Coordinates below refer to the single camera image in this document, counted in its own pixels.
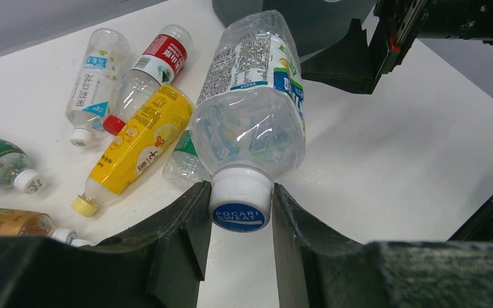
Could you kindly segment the Pocari Sweat clear bottle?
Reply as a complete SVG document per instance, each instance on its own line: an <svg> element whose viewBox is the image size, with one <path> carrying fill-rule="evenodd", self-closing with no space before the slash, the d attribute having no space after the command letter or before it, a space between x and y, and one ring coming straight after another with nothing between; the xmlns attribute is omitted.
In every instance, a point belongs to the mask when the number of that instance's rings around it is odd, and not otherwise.
<svg viewBox="0 0 493 308"><path fill-rule="evenodd" d="M303 102L297 47L280 12L253 13L225 29L190 124L212 176L214 224L239 233L268 224L275 179L306 153Z"/></svg>

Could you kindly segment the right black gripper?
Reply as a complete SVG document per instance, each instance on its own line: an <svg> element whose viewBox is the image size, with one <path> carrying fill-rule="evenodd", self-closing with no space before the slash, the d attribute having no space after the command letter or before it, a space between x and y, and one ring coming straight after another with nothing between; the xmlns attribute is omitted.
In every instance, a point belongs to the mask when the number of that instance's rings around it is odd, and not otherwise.
<svg viewBox="0 0 493 308"><path fill-rule="evenodd" d="M372 94L401 65L415 39L480 40L493 46L493 1L377 1L367 40L359 19L337 43L301 63L303 80L351 94Z"/></svg>

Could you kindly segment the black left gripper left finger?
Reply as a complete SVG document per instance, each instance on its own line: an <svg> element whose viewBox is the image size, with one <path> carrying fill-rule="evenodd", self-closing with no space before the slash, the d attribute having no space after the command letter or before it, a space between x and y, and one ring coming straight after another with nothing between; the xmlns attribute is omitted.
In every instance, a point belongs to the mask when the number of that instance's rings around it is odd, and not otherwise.
<svg viewBox="0 0 493 308"><path fill-rule="evenodd" d="M211 240L209 182L95 246L0 237L0 307L196 307Z"/></svg>

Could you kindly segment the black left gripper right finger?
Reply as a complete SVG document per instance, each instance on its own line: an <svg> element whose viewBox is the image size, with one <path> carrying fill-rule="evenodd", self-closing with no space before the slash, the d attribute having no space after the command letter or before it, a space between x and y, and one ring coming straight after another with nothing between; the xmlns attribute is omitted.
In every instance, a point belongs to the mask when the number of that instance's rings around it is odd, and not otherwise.
<svg viewBox="0 0 493 308"><path fill-rule="evenodd" d="M272 196L281 307L493 307L493 242L358 243Z"/></svg>

